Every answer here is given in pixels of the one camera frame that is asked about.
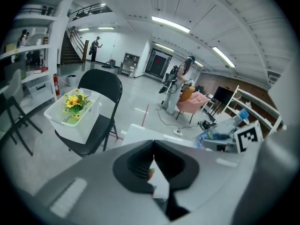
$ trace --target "white plastic basket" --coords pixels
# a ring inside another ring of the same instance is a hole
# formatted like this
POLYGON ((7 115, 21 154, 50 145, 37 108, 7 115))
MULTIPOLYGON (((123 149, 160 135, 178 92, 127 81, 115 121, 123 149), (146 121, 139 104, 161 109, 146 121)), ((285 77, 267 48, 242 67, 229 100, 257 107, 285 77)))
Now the white plastic basket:
POLYGON ((87 89, 76 90, 77 89, 70 91, 67 96, 69 97, 82 93, 89 96, 87 99, 90 100, 90 103, 88 103, 88 105, 86 105, 81 111, 81 118, 76 124, 68 124, 67 122, 71 118, 72 114, 63 112, 64 109, 66 109, 66 96, 57 100, 44 112, 44 115, 47 119, 49 119, 52 126, 60 136, 77 143, 85 144, 99 115, 98 99, 100 94, 87 89))

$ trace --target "handrail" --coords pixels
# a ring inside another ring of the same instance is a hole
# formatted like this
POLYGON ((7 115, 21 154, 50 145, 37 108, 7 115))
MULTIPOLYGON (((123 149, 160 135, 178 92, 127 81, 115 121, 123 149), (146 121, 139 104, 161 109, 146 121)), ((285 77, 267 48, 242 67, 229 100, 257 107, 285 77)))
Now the handrail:
POLYGON ((82 17, 87 17, 89 15, 95 15, 99 13, 109 13, 112 12, 112 10, 107 7, 105 4, 97 3, 94 5, 90 5, 88 7, 81 8, 75 12, 72 12, 68 15, 69 22, 75 21, 82 17))
POLYGON ((84 48, 84 43, 83 43, 83 41, 80 39, 80 37, 79 37, 79 35, 78 35, 78 33, 76 32, 76 30, 75 30, 75 27, 72 27, 71 29, 70 28, 68 28, 68 31, 70 32, 70 36, 75 36, 74 38, 76 38, 76 40, 77 41, 79 41, 81 44, 81 48, 83 49, 84 48))
POLYGON ((83 54, 83 49, 78 45, 78 43, 76 42, 76 39, 74 39, 74 42, 76 43, 77 47, 79 48, 80 52, 83 54))
POLYGON ((85 40, 85 43, 83 43, 82 40, 80 39, 78 33, 76 32, 75 27, 68 28, 67 31, 70 33, 70 35, 68 35, 70 42, 71 42, 71 38, 73 38, 74 42, 77 45, 77 48, 79 48, 79 51, 82 53, 82 62, 85 63, 85 59, 86 59, 86 55, 87 55, 87 51, 88 51, 88 47, 89 47, 89 41, 85 40))

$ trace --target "fire extinguisher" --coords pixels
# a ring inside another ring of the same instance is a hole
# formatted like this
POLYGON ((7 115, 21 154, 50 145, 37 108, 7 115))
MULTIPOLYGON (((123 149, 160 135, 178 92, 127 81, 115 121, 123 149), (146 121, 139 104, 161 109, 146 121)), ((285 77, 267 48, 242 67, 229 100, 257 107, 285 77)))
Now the fire extinguisher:
POLYGON ((54 81, 54 87, 55 87, 55 93, 56 95, 60 94, 60 90, 58 88, 58 79, 57 79, 57 75, 53 75, 53 81, 54 81))

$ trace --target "person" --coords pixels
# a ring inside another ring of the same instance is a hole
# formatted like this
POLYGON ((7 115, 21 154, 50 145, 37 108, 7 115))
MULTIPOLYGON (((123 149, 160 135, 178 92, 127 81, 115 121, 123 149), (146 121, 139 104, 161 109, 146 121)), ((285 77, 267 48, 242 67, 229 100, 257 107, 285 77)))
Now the person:
POLYGON ((92 59, 91 59, 91 62, 95 62, 95 59, 96 59, 96 53, 97 53, 97 48, 98 47, 102 47, 102 45, 101 46, 99 46, 99 43, 98 43, 98 40, 100 39, 100 37, 98 36, 97 38, 96 38, 96 40, 94 41, 94 42, 92 42, 92 59))
POLYGON ((29 32, 26 33, 26 40, 28 40, 29 34, 30 34, 29 32))
POLYGON ((190 56, 184 61, 184 63, 182 63, 179 66, 178 72, 177 72, 177 80, 176 80, 175 84, 173 84, 171 86, 171 88, 168 92, 167 98, 163 104, 163 108, 166 109, 167 114, 169 114, 169 115, 174 114, 175 106, 180 97, 181 86, 185 81, 188 80, 184 77, 184 75, 187 74, 187 72, 189 71, 189 68, 194 63, 195 63, 195 57, 190 56))
POLYGON ((20 36, 20 38, 17 41, 17 48, 19 48, 20 46, 26 45, 26 32, 27 32, 27 29, 22 30, 22 35, 20 36))

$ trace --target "power strip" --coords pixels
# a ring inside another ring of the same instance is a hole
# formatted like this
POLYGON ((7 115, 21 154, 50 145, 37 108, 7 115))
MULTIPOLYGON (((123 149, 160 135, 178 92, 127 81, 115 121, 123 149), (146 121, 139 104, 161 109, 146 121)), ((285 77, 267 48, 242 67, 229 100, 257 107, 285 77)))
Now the power strip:
POLYGON ((173 132, 175 135, 182 137, 182 132, 180 132, 179 130, 174 130, 173 132))

